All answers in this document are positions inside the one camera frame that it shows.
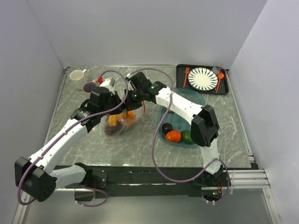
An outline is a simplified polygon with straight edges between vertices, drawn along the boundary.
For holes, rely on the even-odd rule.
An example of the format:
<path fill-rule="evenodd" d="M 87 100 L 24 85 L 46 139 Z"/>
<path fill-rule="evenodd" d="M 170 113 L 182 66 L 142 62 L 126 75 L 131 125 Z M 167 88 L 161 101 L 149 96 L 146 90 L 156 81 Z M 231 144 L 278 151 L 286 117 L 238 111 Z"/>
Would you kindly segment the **red grape bunch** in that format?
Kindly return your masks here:
<path fill-rule="evenodd" d="M 110 126 L 106 125 L 104 128 L 104 133 L 108 136 L 112 136 L 116 133 L 118 133 L 122 129 L 122 126 Z"/>

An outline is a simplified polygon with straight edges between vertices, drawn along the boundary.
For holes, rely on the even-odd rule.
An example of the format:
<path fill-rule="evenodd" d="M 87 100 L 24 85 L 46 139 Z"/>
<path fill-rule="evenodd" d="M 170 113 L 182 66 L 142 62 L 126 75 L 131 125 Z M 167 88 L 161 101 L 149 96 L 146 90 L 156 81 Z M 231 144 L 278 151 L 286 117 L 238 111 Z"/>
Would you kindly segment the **orange dried fruit pieces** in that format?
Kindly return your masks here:
<path fill-rule="evenodd" d="M 110 115 L 108 118 L 108 125 L 111 127 L 117 126 L 121 118 L 122 115 L 120 114 Z"/>

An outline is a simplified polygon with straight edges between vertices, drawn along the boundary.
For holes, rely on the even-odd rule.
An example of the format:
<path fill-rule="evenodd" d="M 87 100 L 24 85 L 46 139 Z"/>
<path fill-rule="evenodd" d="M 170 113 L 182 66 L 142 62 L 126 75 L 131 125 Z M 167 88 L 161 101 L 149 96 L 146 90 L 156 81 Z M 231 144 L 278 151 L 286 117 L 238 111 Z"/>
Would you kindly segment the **small orange pumpkin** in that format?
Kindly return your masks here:
<path fill-rule="evenodd" d="M 179 143 L 182 140 L 182 136 L 179 131 L 172 130 L 166 134 L 165 139 L 169 142 Z"/>

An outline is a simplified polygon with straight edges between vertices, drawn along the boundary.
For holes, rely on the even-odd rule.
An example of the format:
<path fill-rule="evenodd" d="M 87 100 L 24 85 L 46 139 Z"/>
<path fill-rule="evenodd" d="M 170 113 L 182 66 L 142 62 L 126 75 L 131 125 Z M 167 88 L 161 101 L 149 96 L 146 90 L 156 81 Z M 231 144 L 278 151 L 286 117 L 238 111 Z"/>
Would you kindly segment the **orange tangerine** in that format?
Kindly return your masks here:
<path fill-rule="evenodd" d="M 123 126 L 129 127 L 133 124 L 134 120 L 135 116 L 132 112 L 124 112 L 121 123 Z"/>

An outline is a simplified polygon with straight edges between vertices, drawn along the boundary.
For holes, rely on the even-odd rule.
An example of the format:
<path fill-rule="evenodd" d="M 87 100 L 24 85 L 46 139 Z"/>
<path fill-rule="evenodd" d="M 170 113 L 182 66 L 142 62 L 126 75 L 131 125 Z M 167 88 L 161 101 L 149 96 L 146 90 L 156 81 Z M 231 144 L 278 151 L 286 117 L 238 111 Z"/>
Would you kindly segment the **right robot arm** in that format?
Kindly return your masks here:
<path fill-rule="evenodd" d="M 135 98 L 136 100 L 153 102 L 166 108 L 164 116 L 157 125 L 152 141 L 151 157 L 157 172 L 166 180 L 174 183 L 194 181 L 206 172 L 204 175 L 205 182 L 210 186 L 215 186 L 221 180 L 221 173 L 227 169 L 227 166 L 219 158 L 217 148 L 219 123 L 213 107 L 193 103 L 176 94 L 172 87 L 168 87 L 161 82 L 152 83 L 142 73 L 143 70 L 139 69 L 127 74 L 126 79 L 132 83 L 135 89 L 140 91 Z M 169 110 L 172 110 L 191 125 L 191 138 L 200 147 L 205 165 L 198 174 L 186 180 L 175 180 L 167 177 L 158 167 L 154 156 L 157 133 Z"/>

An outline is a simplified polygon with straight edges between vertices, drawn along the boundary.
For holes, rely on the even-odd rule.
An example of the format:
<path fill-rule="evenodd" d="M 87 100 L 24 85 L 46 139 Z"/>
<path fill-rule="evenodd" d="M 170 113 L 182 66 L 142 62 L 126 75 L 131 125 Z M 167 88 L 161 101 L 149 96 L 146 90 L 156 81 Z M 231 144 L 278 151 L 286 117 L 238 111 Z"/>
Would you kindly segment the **green avocado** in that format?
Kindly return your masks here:
<path fill-rule="evenodd" d="M 182 141 L 187 145 L 193 145 L 194 141 L 191 138 L 191 131 L 184 130 L 181 132 Z"/>

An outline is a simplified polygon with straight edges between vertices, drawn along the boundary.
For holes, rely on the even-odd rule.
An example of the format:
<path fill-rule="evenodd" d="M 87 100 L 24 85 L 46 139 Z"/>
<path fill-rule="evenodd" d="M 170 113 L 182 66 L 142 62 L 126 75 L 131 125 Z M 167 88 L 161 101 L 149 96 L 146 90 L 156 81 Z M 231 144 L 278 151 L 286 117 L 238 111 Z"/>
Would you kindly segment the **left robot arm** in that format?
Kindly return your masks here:
<path fill-rule="evenodd" d="M 71 184 L 79 184 L 84 188 L 94 186 L 93 170 L 83 163 L 59 170 L 54 168 L 74 143 L 101 122 L 102 117 L 121 113 L 125 107 L 123 103 L 111 84 L 102 83 L 46 145 L 27 159 L 20 157 L 14 164 L 19 203 L 26 204 L 21 199 L 21 192 L 43 202 L 61 187 Z"/>

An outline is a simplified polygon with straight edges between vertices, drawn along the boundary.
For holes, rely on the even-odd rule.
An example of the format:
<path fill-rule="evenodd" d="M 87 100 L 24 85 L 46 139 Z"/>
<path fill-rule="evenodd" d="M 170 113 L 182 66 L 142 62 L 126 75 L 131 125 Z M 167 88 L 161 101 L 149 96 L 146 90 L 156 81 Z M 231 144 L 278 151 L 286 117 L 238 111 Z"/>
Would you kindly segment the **clear zip top bag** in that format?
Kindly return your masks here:
<path fill-rule="evenodd" d="M 137 120 L 142 118 L 146 113 L 145 102 L 142 101 L 142 106 L 138 109 L 128 111 L 124 110 L 120 114 L 107 115 L 104 133 L 107 136 L 114 136 L 120 134 L 122 131 L 128 129 Z"/>

